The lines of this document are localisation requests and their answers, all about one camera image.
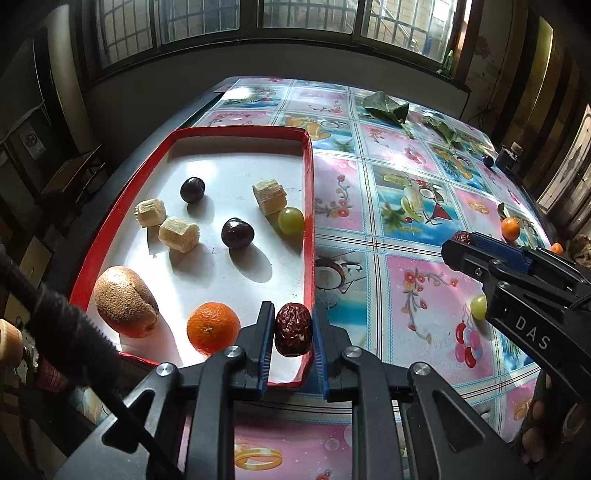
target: table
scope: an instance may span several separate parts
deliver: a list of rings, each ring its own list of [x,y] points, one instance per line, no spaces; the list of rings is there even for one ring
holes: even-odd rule
[[[227,85],[233,86],[220,98],[216,91]],[[482,153],[494,155],[486,135],[410,105],[411,139],[367,113],[361,101],[370,93],[302,80],[226,79],[169,119],[112,175],[75,221],[80,228],[72,229],[77,236],[67,240],[67,253],[56,253],[48,283],[69,291],[105,212],[170,131],[191,125],[305,128],[316,176],[317,304],[353,343],[382,360],[431,363],[510,440],[539,369],[499,332],[472,319],[469,302],[479,284],[450,271],[440,246],[464,229],[500,238],[496,210],[504,202],[506,213],[524,225],[518,243],[549,247],[540,219],[518,184],[482,164]],[[422,124],[424,115],[457,129],[459,155]],[[458,347],[461,324],[472,331],[472,358]],[[324,403],[314,371],[301,391],[272,391],[237,411],[238,479],[259,478],[262,469],[272,480],[350,478],[350,405]],[[399,418],[396,405],[394,411]],[[404,444],[401,451],[404,456]]]

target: dried red date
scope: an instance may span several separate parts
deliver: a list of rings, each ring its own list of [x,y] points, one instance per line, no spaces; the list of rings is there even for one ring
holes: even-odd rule
[[[275,346],[283,356],[304,355],[310,350],[312,319],[301,303],[286,303],[275,319]]]
[[[459,242],[464,242],[465,244],[469,244],[472,242],[472,235],[470,232],[460,230],[459,232],[453,234],[453,239],[458,240]]]

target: red tray rim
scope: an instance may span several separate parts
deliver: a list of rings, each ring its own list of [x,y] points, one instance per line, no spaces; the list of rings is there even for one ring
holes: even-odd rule
[[[129,211],[135,197],[148,180],[158,163],[178,140],[190,137],[240,137],[263,138],[272,140],[292,140],[302,143],[304,161],[304,305],[312,310],[314,306],[314,154],[312,142],[306,130],[295,127],[271,127],[268,125],[225,125],[220,127],[190,127],[173,131],[146,158],[129,179],[117,200],[113,204],[105,221],[92,242],[70,295],[70,303],[86,311],[90,302],[100,268],[111,247],[111,243]],[[135,359],[145,364],[156,366],[148,359],[119,352],[122,358]],[[272,384],[280,387],[297,387],[306,377],[312,363],[312,352],[302,360],[300,369],[291,382]]]

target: tangerine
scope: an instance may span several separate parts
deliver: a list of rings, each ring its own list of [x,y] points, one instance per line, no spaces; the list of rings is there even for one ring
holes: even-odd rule
[[[519,238],[521,228],[519,222],[513,217],[507,217],[501,223],[501,234],[503,238],[509,242],[514,242]]]
[[[562,255],[564,253],[564,248],[562,248],[562,245],[559,243],[556,243],[550,247],[550,251],[556,255]]]
[[[240,320],[223,303],[208,301],[196,308],[187,322],[187,337],[196,351],[213,355],[236,342]]]

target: wooden handle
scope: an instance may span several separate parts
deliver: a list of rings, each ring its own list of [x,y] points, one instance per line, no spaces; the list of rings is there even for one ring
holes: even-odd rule
[[[0,319],[0,365],[18,367],[22,361],[22,353],[20,330]]]

